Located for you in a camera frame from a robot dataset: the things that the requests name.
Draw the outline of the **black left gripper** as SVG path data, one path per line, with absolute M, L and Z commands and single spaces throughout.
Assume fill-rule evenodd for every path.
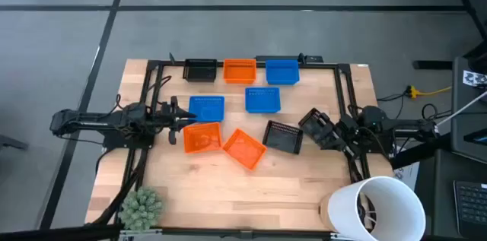
M 170 144 L 175 145 L 177 140 L 176 140 L 176 121 L 177 119 L 179 121 L 189 121 L 189 122 L 196 122 L 196 117 L 193 116 L 192 113 L 187 112 L 184 109 L 177 108 L 177 98 L 175 96 L 172 96 L 170 98 L 170 102 L 163 102 L 161 104 L 161 118 L 163 120 L 162 127 L 161 128 L 169 128 L 169 133 L 168 133 L 168 141 Z

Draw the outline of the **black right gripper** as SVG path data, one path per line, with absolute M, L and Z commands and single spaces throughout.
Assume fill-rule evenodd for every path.
M 323 140 L 322 149 L 344 152 L 348 157 L 359 157 L 361 150 L 357 143 L 358 123 L 348 114 L 341 116 L 334 124 L 327 114 L 320 113 L 317 124 L 322 132 L 330 132 Z

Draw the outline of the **black plastic basket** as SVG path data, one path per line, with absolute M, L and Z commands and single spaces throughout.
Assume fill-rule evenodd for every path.
M 183 79 L 188 82 L 213 82 L 216 79 L 216 59 L 186 59 Z
M 299 155 L 303 131 L 290 125 L 269 120 L 263 136 L 263 144 L 290 154 Z
M 321 150 L 332 150 L 332 149 L 322 149 L 321 146 L 323 145 L 323 140 L 330 132 L 322 132 L 320 127 L 317 124 L 318 115 L 321 112 L 316 109 L 312 108 L 306 116 L 300 120 L 298 123 L 300 129 L 306 134 L 308 137 L 311 138 L 313 142 L 315 142 Z

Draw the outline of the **blue plastic basket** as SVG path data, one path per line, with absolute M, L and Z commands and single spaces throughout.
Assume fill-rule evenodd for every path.
M 297 60 L 266 61 L 266 81 L 271 85 L 294 85 L 300 80 Z
M 221 122 L 224 120 L 223 96 L 191 96 L 189 112 L 197 122 Z
M 245 110 L 249 113 L 277 113 L 281 110 L 278 87 L 248 87 L 245 89 Z

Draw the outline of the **orange plastic basket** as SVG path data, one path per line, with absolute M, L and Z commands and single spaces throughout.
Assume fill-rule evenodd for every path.
M 240 165 L 254 171 L 267 151 L 267 147 L 236 128 L 232 136 L 225 142 L 223 150 Z
M 189 125 L 183 129 L 186 154 L 218 151 L 222 147 L 221 126 L 218 122 Z
M 256 80 L 255 59 L 225 59 L 223 68 L 228 84 L 252 84 Z

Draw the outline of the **white cylindrical bucket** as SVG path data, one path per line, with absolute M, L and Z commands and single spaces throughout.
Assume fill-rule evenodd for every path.
M 357 200 L 370 199 L 376 224 L 367 230 L 361 222 Z M 329 197 L 326 214 L 333 229 L 356 241 L 421 241 L 425 211 L 406 184 L 389 176 L 375 176 L 336 190 Z

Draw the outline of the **green artificial plant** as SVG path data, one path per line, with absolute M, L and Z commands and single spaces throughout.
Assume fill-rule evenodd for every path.
M 125 197 L 119 219 L 126 230 L 149 230 L 158 224 L 163 209 L 164 203 L 157 191 L 151 187 L 141 187 Z

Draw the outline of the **white rod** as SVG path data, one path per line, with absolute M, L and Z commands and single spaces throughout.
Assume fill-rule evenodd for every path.
M 456 112 L 454 112 L 453 114 L 449 115 L 446 119 L 443 119 L 442 121 L 440 121 L 437 126 L 441 126 L 443 125 L 444 123 L 450 121 L 452 118 L 454 118 L 455 116 L 461 114 L 465 109 L 469 108 L 470 106 L 472 106 L 474 103 L 478 102 L 480 99 L 482 99 L 483 97 L 487 96 L 487 90 L 484 91 L 483 93 L 481 93 L 479 96 L 477 96 L 475 99 L 471 100 L 470 102 L 468 102 L 466 105 L 462 106 L 460 109 L 458 109 Z

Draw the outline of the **black desk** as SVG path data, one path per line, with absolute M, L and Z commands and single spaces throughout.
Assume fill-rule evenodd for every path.
M 468 60 L 456 58 L 453 63 L 452 111 L 456 112 L 482 91 L 463 83 L 463 72 L 469 71 Z M 487 144 L 476 144 L 465 140 L 465 136 L 487 128 L 487 104 L 475 102 L 456 115 L 451 121 L 451 147 L 455 154 L 487 163 Z

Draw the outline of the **white patterned paper sheet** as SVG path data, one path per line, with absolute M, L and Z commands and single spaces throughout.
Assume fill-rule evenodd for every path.
M 464 70 L 462 82 L 471 87 L 487 87 L 487 75 Z

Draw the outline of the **black keyboard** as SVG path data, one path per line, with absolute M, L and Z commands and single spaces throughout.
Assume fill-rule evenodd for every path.
M 487 241 L 487 184 L 454 181 L 454 201 L 458 233 Z

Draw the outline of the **black metal rig frame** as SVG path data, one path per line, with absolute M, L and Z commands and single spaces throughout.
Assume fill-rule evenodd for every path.
M 308 57 L 304 54 L 299 54 L 298 56 L 262 56 L 258 55 L 255 58 L 256 69 L 264 68 L 266 69 L 266 61 L 268 60 L 297 60 L 299 64 L 299 71 L 301 69 L 325 69 L 333 72 L 334 83 L 336 88 L 336 98 L 338 101 L 339 112 L 341 116 L 345 115 L 345 95 L 342 88 L 341 76 L 345 76 L 346 87 L 349 96 L 349 102 L 351 107 L 351 114 L 356 116 L 358 114 L 358 109 L 354 107 L 357 103 L 355 97 L 355 89 L 352 81 L 352 70 L 349 64 L 330 64 L 324 62 L 308 62 Z M 161 90 L 161 85 L 164 81 L 168 81 L 168 78 L 163 76 L 164 67 L 174 66 L 182 67 L 185 61 L 177 61 L 174 57 L 170 57 L 168 60 L 148 60 L 145 63 L 144 79 L 142 82 L 140 101 L 144 103 L 146 101 L 149 91 L 152 91 L 152 97 L 150 102 L 150 107 L 155 108 L 157 106 L 157 100 L 159 92 Z M 224 61 L 218 61 L 218 66 L 216 69 L 216 77 L 219 76 L 218 69 L 221 68 L 223 71 Z

